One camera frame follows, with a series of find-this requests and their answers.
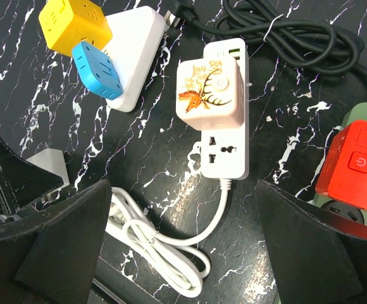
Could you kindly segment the blue plug adapter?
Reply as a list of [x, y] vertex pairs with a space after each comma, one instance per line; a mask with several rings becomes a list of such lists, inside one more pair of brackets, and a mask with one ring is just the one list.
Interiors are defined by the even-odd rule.
[[100, 49], [82, 41], [72, 49], [72, 58], [80, 80], [90, 92], [109, 100], [123, 94], [120, 78], [111, 59]]

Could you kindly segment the white cube charger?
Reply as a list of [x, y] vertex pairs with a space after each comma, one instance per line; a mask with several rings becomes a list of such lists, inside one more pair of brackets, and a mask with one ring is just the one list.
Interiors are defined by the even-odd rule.
[[63, 180], [63, 185], [60, 187], [60, 189], [70, 185], [64, 152], [62, 152], [62, 150], [46, 148], [27, 158], [27, 161], [38, 166], [39, 168], [60, 176]]

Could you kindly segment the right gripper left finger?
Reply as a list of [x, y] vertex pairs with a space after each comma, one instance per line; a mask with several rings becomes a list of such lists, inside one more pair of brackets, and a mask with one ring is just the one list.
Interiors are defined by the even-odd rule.
[[110, 201], [110, 183], [101, 180], [0, 225], [0, 303], [87, 303]]

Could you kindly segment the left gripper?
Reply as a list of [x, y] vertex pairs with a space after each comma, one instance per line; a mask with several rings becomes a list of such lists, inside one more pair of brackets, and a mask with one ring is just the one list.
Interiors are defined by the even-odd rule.
[[62, 178], [19, 157], [0, 137], [0, 225], [17, 211], [63, 185]]

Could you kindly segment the white triangular power strip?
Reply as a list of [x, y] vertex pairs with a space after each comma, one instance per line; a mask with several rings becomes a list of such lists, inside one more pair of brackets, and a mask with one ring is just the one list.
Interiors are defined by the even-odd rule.
[[110, 108], [131, 112], [147, 79], [165, 32], [165, 19], [149, 6], [108, 15], [106, 21], [113, 34], [104, 47], [119, 76], [123, 93], [107, 98]]

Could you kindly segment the white rectangular power strip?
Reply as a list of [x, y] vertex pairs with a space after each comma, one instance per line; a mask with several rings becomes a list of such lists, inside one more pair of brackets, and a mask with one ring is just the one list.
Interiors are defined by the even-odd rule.
[[249, 175], [249, 56], [241, 38], [210, 42], [203, 58], [232, 56], [237, 60], [243, 87], [244, 122], [234, 129], [201, 132], [201, 173], [211, 179], [243, 180]]

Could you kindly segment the beige cube socket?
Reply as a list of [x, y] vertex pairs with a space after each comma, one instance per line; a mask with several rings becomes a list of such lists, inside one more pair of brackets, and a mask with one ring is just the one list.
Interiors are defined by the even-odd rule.
[[244, 122], [244, 83], [231, 56], [181, 62], [176, 114], [195, 130], [232, 129]]

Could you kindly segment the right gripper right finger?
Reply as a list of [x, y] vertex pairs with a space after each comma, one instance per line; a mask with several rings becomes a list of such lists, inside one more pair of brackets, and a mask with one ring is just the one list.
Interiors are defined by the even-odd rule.
[[367, 226], [265, 180], [254, 199], [282, 303], [367, 303]]

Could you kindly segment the yellow cube socket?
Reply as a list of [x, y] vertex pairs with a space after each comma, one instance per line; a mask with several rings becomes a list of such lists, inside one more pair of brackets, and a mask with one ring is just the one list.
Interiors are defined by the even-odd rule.
[[102, 49], [113, 37], [101, 7], [92, 1], [48, 0], [39, 23], [47, 47], [68, 57], [82, 41]]

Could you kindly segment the green power strip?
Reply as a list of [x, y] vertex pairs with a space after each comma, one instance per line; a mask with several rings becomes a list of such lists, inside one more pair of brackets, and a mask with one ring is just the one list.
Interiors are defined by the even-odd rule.
[[315, 187], [316, 206], [367, 225], [367, 103], [359, 103], [333, 138]]

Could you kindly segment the red cube socket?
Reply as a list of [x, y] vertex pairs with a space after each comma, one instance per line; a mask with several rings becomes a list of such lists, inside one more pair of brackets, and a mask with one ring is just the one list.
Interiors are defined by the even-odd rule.
[[315, 191], [367, 210], [367, 121], [356, 120], [333, 138]]

